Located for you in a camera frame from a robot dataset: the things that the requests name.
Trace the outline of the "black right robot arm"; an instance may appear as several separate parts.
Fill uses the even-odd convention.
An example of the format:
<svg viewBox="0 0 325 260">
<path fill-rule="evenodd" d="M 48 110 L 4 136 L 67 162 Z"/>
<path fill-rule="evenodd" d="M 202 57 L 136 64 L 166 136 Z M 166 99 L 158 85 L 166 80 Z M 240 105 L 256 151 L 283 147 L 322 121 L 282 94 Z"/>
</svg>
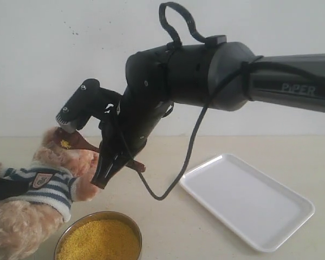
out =
<svg viewBox="0 0 325 260">
<path fill-rule="evenodd" d="M 259 56 L 239 42 L 158 47 L 131 55 L 126 89 L 102 127 L 92 183 L 109 180 L 145 147 L 174 103 L 233 112 L 260 101 L 325 113 L 325 54 Z"/>
</svg>

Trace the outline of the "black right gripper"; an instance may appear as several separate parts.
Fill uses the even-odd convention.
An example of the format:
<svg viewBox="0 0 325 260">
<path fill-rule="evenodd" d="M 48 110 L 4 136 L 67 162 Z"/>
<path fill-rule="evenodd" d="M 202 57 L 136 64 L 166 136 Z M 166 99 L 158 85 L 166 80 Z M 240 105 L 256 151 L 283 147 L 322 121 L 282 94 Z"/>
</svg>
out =
<svg viewBox="0 0 325 260">
<path fill-rule="evenodd" d="M 102 141 L 96 172 L 91 183 L 104 189 L 109 181 L 146 145 L 147 138 L 173 101 L 161 89 L 126 89 L 119 94 L 100 90 L 103 109 L 99 129 Z"/>
</svg>

